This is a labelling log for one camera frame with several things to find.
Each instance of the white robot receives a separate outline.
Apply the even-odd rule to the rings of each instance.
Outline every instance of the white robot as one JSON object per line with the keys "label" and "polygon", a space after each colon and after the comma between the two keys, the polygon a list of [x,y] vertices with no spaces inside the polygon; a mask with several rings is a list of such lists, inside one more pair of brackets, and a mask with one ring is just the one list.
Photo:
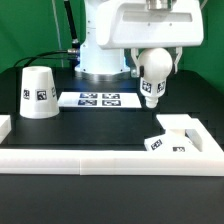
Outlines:
{"label": "white robot", "polygon": [[[85,0],[86,40],[77,76],[114,80],[130,74],[124,49],[131,49],[146,105],[154,108],[183,46],[200,45],[203,23],[199,0]],[[174,48],[171,57],[167,49]],[[138,56],[138,50],[145,49]]]}

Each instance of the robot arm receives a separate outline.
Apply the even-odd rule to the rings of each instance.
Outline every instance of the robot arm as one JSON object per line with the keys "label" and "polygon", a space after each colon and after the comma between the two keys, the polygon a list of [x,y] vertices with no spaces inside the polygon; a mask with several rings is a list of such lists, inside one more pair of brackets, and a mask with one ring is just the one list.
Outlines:
{"label": "robot arm", "polygon": [[[131,48],[141,75],[146,106],[154,108],[165,92],[166,77],[182,54],[182,46],[200,45],[203,23],[198,0],[110,0],[97,10],[96,41],[103,49]],[[175,47],[173,60],[163,48]],[[136,49],[146,48],[137,58]]]}

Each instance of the green background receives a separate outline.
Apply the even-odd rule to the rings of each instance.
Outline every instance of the green background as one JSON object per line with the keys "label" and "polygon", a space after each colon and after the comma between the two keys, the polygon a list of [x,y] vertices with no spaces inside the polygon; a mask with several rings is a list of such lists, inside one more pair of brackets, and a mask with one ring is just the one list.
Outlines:
{"label": "green background", "polygon": [[[78,38],[85,39],[83,0],[70,0]],[[62,48],[71,47],[63,0],[56,0]],[[203,9],[204,41],[200,47],[184,48],[179,67],[198,72],[224,93],[224,1],[209,0]],[[24,57],[58,50],[51,0],[0,1],[0,72]],[[60,66],[60,61],[38,61]]]}

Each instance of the upside-down cup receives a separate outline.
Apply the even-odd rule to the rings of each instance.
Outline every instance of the upside-down cup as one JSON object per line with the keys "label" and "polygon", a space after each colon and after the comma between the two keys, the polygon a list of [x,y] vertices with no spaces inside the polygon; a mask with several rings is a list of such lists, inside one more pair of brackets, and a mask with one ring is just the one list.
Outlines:
{"label": "upside-down cup", "polygon": [[22,71],[20,115],[43,119],[59,113],[52,70],[45,66],[26,67]]}

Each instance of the black table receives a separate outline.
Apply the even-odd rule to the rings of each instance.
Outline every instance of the black table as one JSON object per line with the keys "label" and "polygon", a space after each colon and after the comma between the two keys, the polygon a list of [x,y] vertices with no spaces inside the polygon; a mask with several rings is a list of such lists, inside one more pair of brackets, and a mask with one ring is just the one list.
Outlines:
{"label": "black table", "polygon": [[[62,91],[137,92],[141,109],[61,108],[58,116],[19,115],[21,69],[0,76],[0,112],[13,130],[1,148],[145,150],[143,141],[163,133],[156,114],[199,118],[224,149],[224,96],[198,74],[168,79],[156,109],[144,106],[138,80],[93,83],[69,69],[54,69]],[[224,179],[181,176],[0,175],[0,223],[222,223]]]}

